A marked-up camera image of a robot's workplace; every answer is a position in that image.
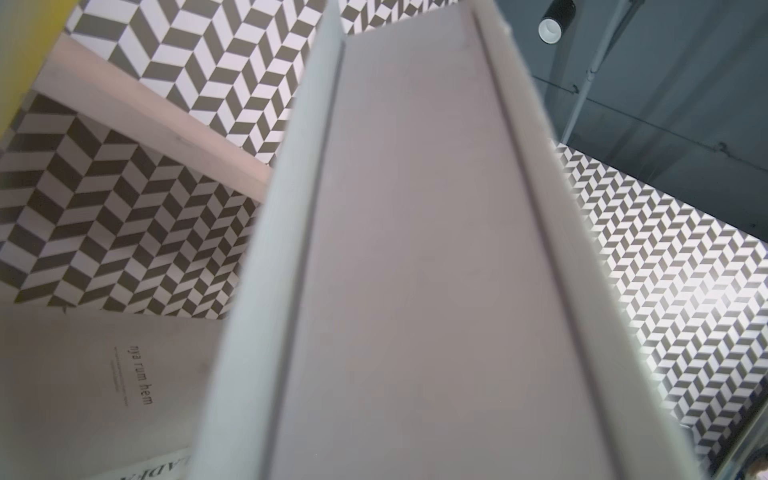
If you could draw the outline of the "white book black bold text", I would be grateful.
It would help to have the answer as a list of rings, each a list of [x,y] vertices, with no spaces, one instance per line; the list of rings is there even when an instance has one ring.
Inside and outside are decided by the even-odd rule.
[[[509,27],[329,2],[191,479],[697,479]]]

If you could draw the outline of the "white thin book small text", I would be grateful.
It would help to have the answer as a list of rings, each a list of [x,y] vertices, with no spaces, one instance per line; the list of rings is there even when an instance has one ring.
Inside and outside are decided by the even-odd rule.
[[[181,479],[224,322],[1,309],[5,479]]]

